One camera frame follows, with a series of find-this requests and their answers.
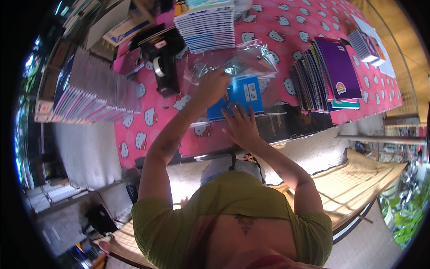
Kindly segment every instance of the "hello kitty print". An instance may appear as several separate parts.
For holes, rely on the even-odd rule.
[[[367,22],[361,10],[346,0],[253,1],[250,14],[234,25],[235,38],[237,44],[261,39],[275,60],[279,72],[276,79],[258,80],[265,107],[280,104],[298,106],[289,76],[293,62],[302,57],[301,52],[309,49],[309,41],[316,36],[347,40],[348,33],[356,29],[351,14]],[[138,50],[126,53],[126,45],[127,42],[121,44],[114,62],[114,70],[121,74],[135,69],[138,57]],[[347,50],[361,84],[363,98],[360,99],[359,110],[331,112],[333,124],[341,125],[401,106],[402,96],[396,80],[381,74],[378,68],[360,62],[352,47],[347,46]],[[134,80],[140,83],[136,95],[142,103],[142,112],[115,122],[118,156],[123,167],[132,167],[136,158],[145,156],[163,127],[191,99],[190,87],[183,80],[183,71],[190,68],[186,62],[191,56],[188,47],[175,56],[181,92],[167,99],[156,92],[151,62],[136,74]],[[231,58],[227,64],[235,61]],[[204,63],[196,63],[189,71],[198,73],[202,66]],[[206,118],[206,115],[201,115],[197,121],[205,123]],[[216,122],[190,128],[178,148],[180,154],[203,155],[231,146],[232,142],[222,132],[224,124]]]

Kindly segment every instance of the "purple notebook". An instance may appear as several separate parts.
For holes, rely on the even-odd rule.
[[[362,98],[357,79],[347,49],[341,41],[325,37],[315,37],[315,44],[321,52],[336,99]]]

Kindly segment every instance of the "forearm tattoo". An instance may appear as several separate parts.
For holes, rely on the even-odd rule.
[[[278,174],[278,176],[282,179],[282,173],[281,173],[281,171],[276,171],[276,173]]]
[[[184,134],[185,132],[180,133],[179,136],[167,140],[166,143],[161,146],[161,151],[163,152],[164,157],[171,158],[173,155],[175,155],[175,152],[178,149],[179,143],[181,143]]]
[[[254,220],[257,220],[257,218],[254,218],[252,216],[244,216],[240,214],[236,214],[235,219],[237,219],[237,223],[241,225],[242,231],[245,236],[249,232],[251,225],[254,224]]]

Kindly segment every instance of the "woman's left hand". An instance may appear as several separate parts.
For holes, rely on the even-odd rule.
[[[205,74],[201,79],[193,99],[195,103],[207,109],[218,102],[230,85],[231,76],[221,67]]]

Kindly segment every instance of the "table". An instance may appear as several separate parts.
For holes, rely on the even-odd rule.
[[[298,100],[288,70],[301,51],[309,48],[308,38],[325,36],[343,38],[356,29],[351,14],[364,20],[364,15],[353,4],[344,0],[255,0],[251,15],[244,22],[235,24],[236,43],[250,39],[261,39],[268,45],[278,69],[277,78],[265,81],[267,87],[262,93],[265,107],[270,112],[284,113],[258,118],[261,136],[276,143],[299,136],[307,136],[332,126],[369,117],[402,105],[397,81],[380,70],[357,59],[356,52],[347,47],[351,61],[361,84],[363,99],[360,109],[344,109],[330,114],[312,113],[308,116],[299,112]],[[182,79],[189,51],[185,48],[176,56],[181,93],[164,99],[156,92],[152,63],[141,69],[135,81],[141,83],[138,97],[142,102],[140,115],[128,116],[115,123],[115,137],[120,163],[133,167],[135,159],[144,157],[163,127],[182,108],[190,96],[186,93],[186,82]],[[114,62],[114,70],[127,74],[135,69],[138,51],[132,51]],[[206,121],[202,115],[197,121]],[[228,154],[233,143],[222,132],[225,122],[190,128],[185,134],[173,162],[194,161],[215,158]]]

